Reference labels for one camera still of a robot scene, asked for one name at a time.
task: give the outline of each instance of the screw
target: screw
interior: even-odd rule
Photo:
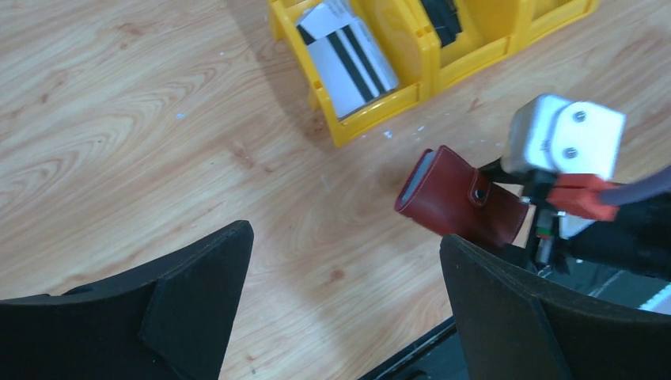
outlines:
[[[576,123],[582,123],[585,121],[585,118],[587,117],[587,114],[585,111],[578,111],[573,114],[573,120],[575,120]]]
[[[578,150],[575,148],[566,148],[564,150],[564,157],[565,158],[576,158],[578,156]]]

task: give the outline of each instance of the red wallet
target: red wallet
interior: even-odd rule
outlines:
[[[502,247],[517,236],[529,206],[441,146],[424,152],[394,208],[436,234]]]

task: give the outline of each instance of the yellow plastic container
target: yellow plastic container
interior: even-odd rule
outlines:
[[[268,0],[275,39],[286,39],[336,146],[592,13],[598,0],[455,0],[462,32],[441,47],[420,0],[350,0],[399,77],[398,89],[338,120],[295,21],[320,0]]]

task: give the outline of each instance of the red plastic part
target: red plastic part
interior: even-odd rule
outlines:
[[[594,174],[562,174],[550,192],[548,202],[558,210],[581,218],[612,221],[619,208],[602,204],[598,194],[614,187]]]

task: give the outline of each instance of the wood grain surface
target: wood grain surface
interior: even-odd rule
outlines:
[[[513,113],[553,92],[628,114],[618,181],[668,164],[669,20],[667,0],[604,0],[336,149],[265,0],[2,1],[0,298],[59,294],[247,219],[221,378],[355,379],[451,315],[439,238],[392,209],[420,153],[489,162]]]

